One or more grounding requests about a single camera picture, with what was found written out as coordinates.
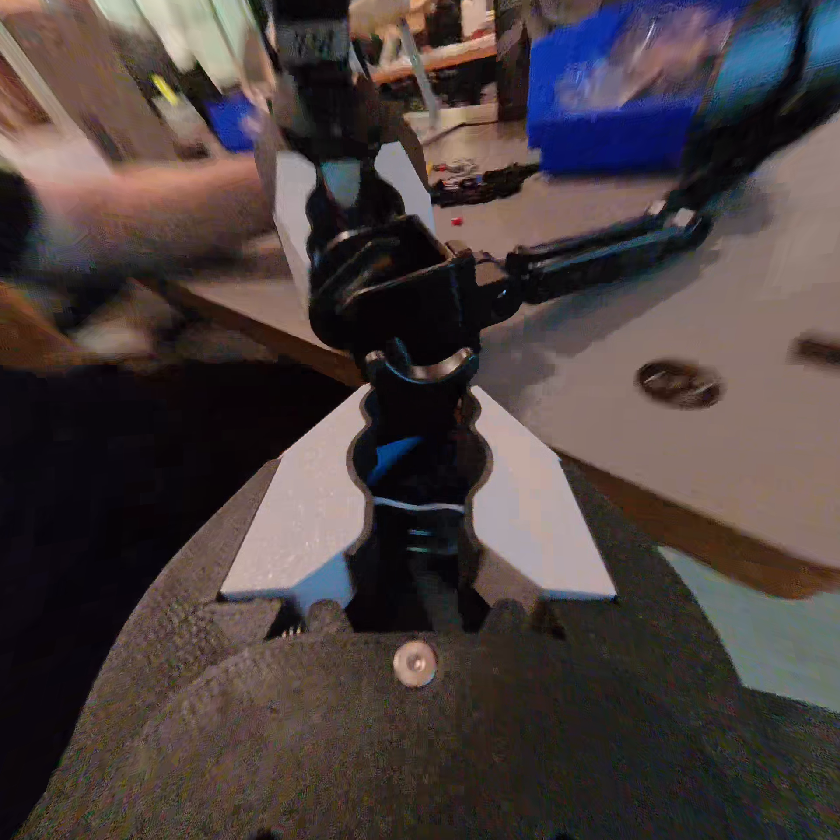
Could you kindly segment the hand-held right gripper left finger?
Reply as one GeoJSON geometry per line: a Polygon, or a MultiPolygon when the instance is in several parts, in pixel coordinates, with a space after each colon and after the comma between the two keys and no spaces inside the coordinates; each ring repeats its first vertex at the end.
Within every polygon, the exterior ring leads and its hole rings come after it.
{"type": "Polygon", "coordinates": [[[280,598],[302,615],[318,602],[347,607],[348,557],[369,527],[370,495],[352,451],[370,425],[363,385],[280,457],[219,594],[227,602],[280,598]]]}

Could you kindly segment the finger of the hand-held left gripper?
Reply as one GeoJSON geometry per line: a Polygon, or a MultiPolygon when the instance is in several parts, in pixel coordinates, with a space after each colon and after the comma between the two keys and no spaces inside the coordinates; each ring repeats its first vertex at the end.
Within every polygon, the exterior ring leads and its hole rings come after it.
{"type": "Polygon", "coordinates": [[[403,146],[398,141],[384,144],[374,159],[374,168],[399,194],[403,205],[401,215],[416,216],[435,235],[431,196],[403,146]]]}
{"type": "Polygon", "coordinates": [[[294,287],[301,302],[310,301],[308,239],[311,223],[306,205],[317,185],[316,167],[294,151],[276,153],[274,221],[294,287]]]}

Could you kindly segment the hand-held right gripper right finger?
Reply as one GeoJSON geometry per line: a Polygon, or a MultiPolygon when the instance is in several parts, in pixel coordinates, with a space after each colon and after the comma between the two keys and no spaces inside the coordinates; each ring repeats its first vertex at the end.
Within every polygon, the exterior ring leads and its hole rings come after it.
{"type": "Polygon", "coordinates": [[[465,504],[476,547],[467,581],[489,605],[616,598],[560,457],[478,386],[469,389],[469,431],[484,467],[465,504]]]}

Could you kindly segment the black desk clamp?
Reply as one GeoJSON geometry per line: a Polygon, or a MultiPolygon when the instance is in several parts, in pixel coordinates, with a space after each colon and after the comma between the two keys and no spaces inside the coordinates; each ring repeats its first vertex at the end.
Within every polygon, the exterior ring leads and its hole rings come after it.
{"type": "Polygon", "coordinates": [[[310,271],[311,328],[371,387],[364,410],[379,446],[446,435],[478,372],[482,331],[521,304],[503,269],[447,247],[416,216],[341,234],[310,271]]]}

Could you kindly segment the person's left forearm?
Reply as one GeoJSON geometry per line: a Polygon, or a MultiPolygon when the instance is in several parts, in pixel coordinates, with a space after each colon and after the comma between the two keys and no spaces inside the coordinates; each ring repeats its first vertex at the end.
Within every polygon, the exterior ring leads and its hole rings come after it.
{"type": "Polygon", "coordinates": [[[273,227],[256,163],[32,177],[37,220],[23,266],[38,273],[144,270],[234,249],[273,227]]]}

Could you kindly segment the pile of lego pieces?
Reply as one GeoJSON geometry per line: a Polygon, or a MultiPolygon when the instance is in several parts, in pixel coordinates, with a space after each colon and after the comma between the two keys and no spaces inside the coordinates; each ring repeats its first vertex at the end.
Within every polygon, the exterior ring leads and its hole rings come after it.
{"type": "Polygon", "coordinates": [[[483,172],[478,172],[475,166],[463,171],[450,167],[439,170],[444,177],[429,186],[430,202],[434,207],[449,208],[487,204],[515,196],[525,181],[540,173],[540,164],[514,163],[483,172]]]}

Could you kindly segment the small blue storage bin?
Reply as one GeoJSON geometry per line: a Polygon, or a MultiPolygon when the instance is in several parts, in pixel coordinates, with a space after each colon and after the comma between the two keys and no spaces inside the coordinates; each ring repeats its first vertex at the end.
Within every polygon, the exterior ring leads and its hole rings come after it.
{"type": "Polygon", "coordinates": [[[252,152],[259,129],[253,103],[241,90],[205,102],[208,124],[218,142],[230,153],[252,152]]]}

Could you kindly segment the black round table disc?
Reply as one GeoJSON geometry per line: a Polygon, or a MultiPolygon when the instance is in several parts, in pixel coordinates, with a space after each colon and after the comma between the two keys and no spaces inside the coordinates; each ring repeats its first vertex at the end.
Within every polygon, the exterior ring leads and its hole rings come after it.
{"type": "Polygon", "coordinates": [[[634,382],[652,402],[684,411],[712,407],[725,393],[714,369],[677,359],[647,362],[636,371],[634,382]]]}

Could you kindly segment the blue plastic bin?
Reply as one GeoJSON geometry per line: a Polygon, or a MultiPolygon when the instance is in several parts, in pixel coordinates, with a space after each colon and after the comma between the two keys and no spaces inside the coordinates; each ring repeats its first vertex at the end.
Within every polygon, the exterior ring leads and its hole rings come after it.
{"type": "Polygon", "coordinates": [[[570,26],[556,28],[531,47],[527,134],[554,175],[666,172],[679,167],[691,124],[709,81],[686,98],[636,101],[613,111],[560,108],[556,81],[572,66],[605,57],[635,12],[704,4],[736,16],[746,2],[611,2],[570,26]]]}

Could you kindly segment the clear plastic bag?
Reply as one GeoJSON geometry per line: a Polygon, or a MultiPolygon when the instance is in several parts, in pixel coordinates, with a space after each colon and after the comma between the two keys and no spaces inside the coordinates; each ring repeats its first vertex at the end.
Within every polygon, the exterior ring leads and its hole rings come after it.
{"type": "Polygon", "coordinates": [[[709,81],[733,23],[733,16],[699,3],[635,12],[605,57],[572,66],[556,81],[555,101],[573,112],[606,112],[695,95],[709,81]]]}

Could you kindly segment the black rectangular table plate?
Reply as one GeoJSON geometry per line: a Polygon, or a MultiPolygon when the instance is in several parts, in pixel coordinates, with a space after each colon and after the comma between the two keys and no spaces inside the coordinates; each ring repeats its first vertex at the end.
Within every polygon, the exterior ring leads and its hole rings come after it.
{"type": "Polygon", "coordinates": [[[799,363],[839,369],[839,338],[805,334],[791,344],[791,358],[799,363]]]}

